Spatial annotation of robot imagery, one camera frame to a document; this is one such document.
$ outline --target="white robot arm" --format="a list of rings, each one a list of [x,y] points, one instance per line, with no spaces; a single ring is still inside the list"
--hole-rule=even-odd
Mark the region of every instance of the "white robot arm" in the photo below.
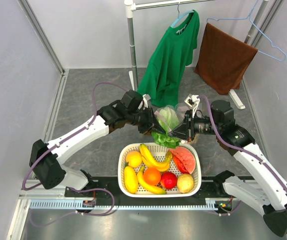
[[[152,108],[148,106],[147,98],[130,90],[121,100],[102,107],[97,116],[93,116],[69,133],[48,143],[36,141],[31,151],[30,166],[35,165],[33,171],[45,189],[57,185],[76,190],[86,188],[90,175],[63,164],[84,146],[124,127],[125,124],[138,126],[141,134],[165,134]],[[229,171],[216,176],[220,180],[222,190],[255,209],[276,235],[284,236],[287,233],[287,182],[265,158],[249,132],[236,124],[230,103],[217,100],[211,103],[211,107],[209,104],[210,118],[198,117],[196,114],[200,96],[190,95],[185,102],[191,110],[186,111],[182,123],[168,135],[192,141],[196,134],[216,134],[220,146],[245,166],[263,192],[244,183]],[[229,143],[230,147],[223,145],[223,141]],[[40,156],[45,153],[48,154],[41,159]]]

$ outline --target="plastic basket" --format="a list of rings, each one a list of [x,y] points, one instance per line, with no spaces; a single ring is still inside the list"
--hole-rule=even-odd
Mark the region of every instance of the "plastic basket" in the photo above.
[[[154,159],[158,162],[163,162],[165,160],[166,153],[168,151],[167,147],[160,146],[155,143],[145,143],[148,147],[149,151],[153,155]],[[180,144],[180,146],[187,148],[194,156],[196,165],[195,170],[191,174],[194,180],[194,186],[193,189],[188,193],[180,193],[177,187],[174,187],[173,189],[166,190],[166,194],[153,194],[147,190],[145,190],[140,184],[138,187],[138,191],[135,194],[132,194],[127,191],[124,183],[124,168],[126,166],[126,156],[131,151],[139,151],[140,143],[134,143],[126,146],[120,153],[119,157],[119,163],[118,163],[118,183],[119,187],[122,190],[122,192],[130,197],[133,198],[175,198],[175,197],[187,197],[194,195],[199,189],[202,184],[202,175],[201,175],[201,169],[200,169],[200,163],[199,158],[196,150],[188,145],[188,144]],[[140,167],[136,167],[134,171],[136,173],[139,172]],[[170,168],[168,169],[169,172],[174,173],[177,177],[179,177],[182,173],[178,170],[176,167],[174,161],[171,160],[170,162]]]

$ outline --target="green vegetable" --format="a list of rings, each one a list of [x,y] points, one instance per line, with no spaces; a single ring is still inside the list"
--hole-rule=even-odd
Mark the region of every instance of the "green vegetable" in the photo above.
[[[174,149],[179,146],[180,140],[178,138],[170,137],[167,135],[180,123],[176,112],[172,108],[166,106],[159,111],[159,114],[157,115],[157,120],[160,126],[165,130],[166,134],[152,132],[151,135],[154,139],[154,142],[158,145],[165,146],[171,149]]]

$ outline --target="blue hanger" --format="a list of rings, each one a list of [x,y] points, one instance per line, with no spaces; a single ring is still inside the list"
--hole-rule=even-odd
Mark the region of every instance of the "blue hanger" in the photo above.
[[[259,31],[266,39],[269,40],[271,46],[272,46],[274,49],[278,49],[280,52],[282,52],[282,54],[284,55],[284,59],[276,58],[276,57],[274,57],[274,56],[271,56],[271,55],[269,55],[269,54],[267,54],[267,53],[265,53],[265,52],[259,51],[259,50],[258,50],[258,52],[259,52],[259,53],[262,53],[262,54],[264,54],[264,55],[266,55],[266,56],[268,56],[268,57],[271,57],[271,58],[273,58],[273,59],[276,59],[276,60],[278,60],[278,61],[280,61],[280,62],[284,62],[284,61],[287,59],[287,54],[286,54],[283,50],[281,50],[279,47],[274,46],[274,45],[273,45],[273,42],[270,40],[270,38],[269,38],[266,34],[264,34],[264,33],[254,24],[254,22],[250,19],[250,18],[251,18],[251,15],[252,15],[252,13],[253,13],[253,11],[254,11],[254,9],[255,9],[257,3],[258,3],[258,1],[259,1],[259,0],[257,0],[257,1],[255,2],[253,8],[251,9],[250,13],[249,13],[248,16],[246,16],[246,17],[243,17],[243,18],[219,18],[219,19],[209,17],[209,18],[207,18],[207,23],[208,23],[208,20],[209,20],[209,19],[215,20],[215,21],[217,21],[217,22],[218,22],[219,20],[246,20],[246,19],[248,19],[249,22],[251,22],[251,24],[254,25],[254,27],[255,27],[256,29],[258,29],[258,31]]]
[[[173,28],[173,27],[180,21],[180,19],[182,19],[184,16],[186,16],[187,14],[190,14],[190,13],[193,13],[193,12],[194,12],[193,10],[187,11],[187,12],[185,12],[184,14],[182,14],[181,16],[179,16],[179,15],[180,15],[179,4],[180,4],[180,0],[178,1],[178,6],[177,6],[178,17],[177,17],[177,19],[173,22],[173,24],[171,24],[171,27],[172,27],[172,28]]]

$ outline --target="clothes rack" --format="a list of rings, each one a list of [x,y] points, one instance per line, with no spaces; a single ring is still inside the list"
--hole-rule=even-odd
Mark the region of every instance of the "clothes rack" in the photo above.
[[[192,4],[192,3],[199,3],[199,2],[209,2],[214,0],[181,0],[180,4]],[[261,6],[256,14],[254,19],[254,23],[257,24],[259,22],[260,17],[262,16],[267,3],[269,0],[263,0]],[[151,8],[159,8],[159,7],[166,7],[166,6],[173,6],[179,3],[178,0],[170,0],[170,1],[160,1],[160,2],[151,2],[151,3],[143,3],[143,4],[135,4],[133,0],[124,0],[125,10],[126,10],[126,17],[128,22],[128,33],[129,33],[129,45],[130,45],[130,56],[131,56],[131,68],[132,70],[129,71],[129,78],[131,82],[131,86],[133,90],[138,89],[138,73],[137,73],[137,61],[136,61],[136,49],[135,49],[135,36],[134,36],[134,22],[133,17],[134,11],[142,10],[142,9],[151,9]],[[251,26],[246,39],[245,43],[249,42],[251,35],[253,34],[253,26]],[[237,105],[238,108],[244,109],[245,106],[243,105],[242,101],[239,99],[235,91],[232,89],[230,90],[231,94],[229,94],[233,100],[233,102]]]

